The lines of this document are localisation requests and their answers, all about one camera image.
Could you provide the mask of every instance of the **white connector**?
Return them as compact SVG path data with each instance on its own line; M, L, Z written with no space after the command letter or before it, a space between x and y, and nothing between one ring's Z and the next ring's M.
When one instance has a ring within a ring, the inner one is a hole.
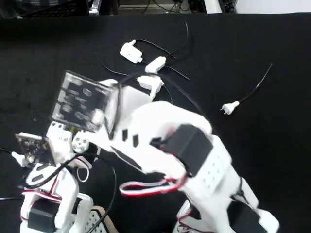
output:
M166 57L157 57L155 58L151 63L146 65L145 71L147 73L157 73L159 70L161 70L166 63Z
M21 167L26 167L28 165L28 161L23 154L17 154L16 152L12 152L11 155L13 158L16 159Z
M239 106L239 104L240 104L240 102L238 102L238 101L235 101L233 103L226 103L223 105L221 110L224 111L224 114L230 115L234 111L234 109Z
M153 100L156 94L160 91L161 86L163 86L164 82L161 80L159 76L140 76L137 78L137 81L139 82L139 85L142 88L145 88L147 90L151 90L150 97Z
M137 63L142 61L142 52L134 47L136 40L132 40L131 42L125 43L121 50L120 55L125 57L127 60Z

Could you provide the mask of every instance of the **red and white cable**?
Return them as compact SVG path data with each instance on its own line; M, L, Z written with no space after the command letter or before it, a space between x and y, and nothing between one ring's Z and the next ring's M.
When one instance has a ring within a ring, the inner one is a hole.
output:
M35 194L35 195L38 195L42 198L46 198L46 199L49 199L49 200L53 200L55 202L61 202L62 199L59 198L59 197L56 197L56 196L52 196L52 195L49 195L49 194L46 194L46 193L43 193L43 192L39 192L39 191L35 191L35 190L25 190L22 192L22 195L27 195L27 194Z
M163 194L178 190L186 181L188 173L180 178L176 183L170 185L164 185L167 182L176 181L174 178L164 178L159 182L154 183L142 183L142 182L126 182L120 185L119 190L122 195L128 197L142 197L155 194ZM149 187L141 190L126 190L130 187Z

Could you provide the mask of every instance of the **black background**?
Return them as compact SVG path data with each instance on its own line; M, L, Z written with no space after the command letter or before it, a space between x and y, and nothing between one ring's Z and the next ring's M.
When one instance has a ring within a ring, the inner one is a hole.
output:
M311 15L148 15L72 17L0 21L0 146L20 151L14 134L42 134L65 69L95 80L111 76L94 58L125 73L142 70L119 55L123 43L149 39L175 50L185 39L192 49L172 66L191 78L163 70L204 109L214 131L260 200L281 224L281 233L309 232ZM146 60L162 55L138 44ZM243 97L274 63L261 88L230 116L222 104ZM195 108L167 86L177 106ZM168 100L161 91L158 100ZM150 181L114 156L119 183ZM0 156L0 196L18 194L25 171L6 154ZM98 162L81 191L107 207L113 176ZM125 198L118 195L110 214L120 232L169 231L183 203L182 193ZM1 232L17 233L21 201L0 203Z

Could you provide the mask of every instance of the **black cable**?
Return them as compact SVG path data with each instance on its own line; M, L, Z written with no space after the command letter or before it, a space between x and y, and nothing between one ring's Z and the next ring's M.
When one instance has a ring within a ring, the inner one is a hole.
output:
M113 202L116 198L116 193L117 193L117 174L116 174L116 171L115 169L111 166L111 169L113 171L113 175L114 175L114 179L115 179L115 182L114 182L114 188L113 188L113 195L112 195L112 198L111 198L111 201L110 201L110 204L106 210L106 212L104 213L104 215L94 224L94 226L92 226L88 231L87 233L91 233L93 230L95 230L96 227L98 227L98 225L105 219L105 217L108 216L111 208L112 208L112 205L113 205Z
M172 56L175 53L178 53L179 51L181 51L188 44L188 41L189 41L189 28L188 28L188 24L186 22L185 22L185 26L186 26L186 29L187 29L186 41L184 42L184 44L179 49L175 50L174 52L171 52L168 56Z
M245 203L249 205L248 200L246 199L245 193L242 190L242 185L243 185L243 178L240 176L240 184L239 184L239 188L236 194L232 195L232 197L234 198L234 196L240 196L244 199Z
M147 4L146 8L141 12L142 14L144 14L146 12L146 10L148 9L150 3L151 3L151 0L148 0L148 4Z
M169 78L167 78L165 75L163 74L157 74L159 77L165 79L166 81L168 81L171 85L173 85L183 96L185 96L194 106L195 108L198 110L198 112L205 118L207 119L207 116L205 115L205 113L203 112L202 108L200 107L200 105L191 97L187 94L187 92L185 92L180 86L178 86L174 81L170 80Z
M176 3L171 7L171 9L170 9L170 11L169 11L169 13L171 13L172 12L172 9L175 7L175 13L177 13L177 6L176 6Z
M100 64L101 64L106 70L108 70L110 73L112 73L112 74L117 74L117 75L127 76L127 74L123 74L123 73L120 73L120 72L113 71L113 70L110 69L104 62L102 62L101 59L99 59L99 57L97 56L96 52L94 52L93 54L94 54L94 56L97 58L97 60L100 62Z
M170 98L171 104L173 104L173 98L172 98L172 95L171 95L170 91L167 89L167 87L165 85L163 85L163 87L164 87L164 90L167 92L167 94L168 94L168 96Z
M1 200L22 200L24 199L23 196L17 196L17 197L0 197L0 201Z
M161 46L159 46L159 45L157 45L157 44L155 44L155 43L153 43L153 42L151 42L151 41L149 41L149 40L138 39L138 40L136 40L136 41L145 42L145 43L147 43L147 44L149 44L149 45L152 45L152 46L158 48L159 50L162 50L163 52L165 52L166 54L168 54L168 55L169 55L170 57L172 57L173 59L177 59L174 55L171 55L171 53L168 52L166 49L162 48Z
M180 76L182 76L184 79L190 81L190 78L188 78L187 76L185 76L184 74L180 73L178 70L174 69L173 67L170 66L165 66L166 68L174 71L175 73L179 74Z
M157 5L158 7L162 8L163 10L166 10L166 11L169 11L169 12L177 13L176 11L172 11L171 9L167 9L167 8L165 8L165 7L161 6L161 5L159 5L159 4L156 2L156 0L152 0L152 1L154 2L155 5Z
M7 153L7 154L12 154L12 151L6 149L6 148L0 148L0 152L4 152L4 153Z
M263 82L263 80L266 78L266 76L268 75L271 67L272 67L273 63L270 63L269 68L267 69L266 73L264 74L264 76L262 77L262 79L260 80L260 82L255 86L255 88L253 90L251 90L250 93L248 93L245 97L243 97L242 99L239 100L239 102L243 102L246 99L248 99L251 95L254 94L254 92L258 89L258 87L261 85L261 83Z

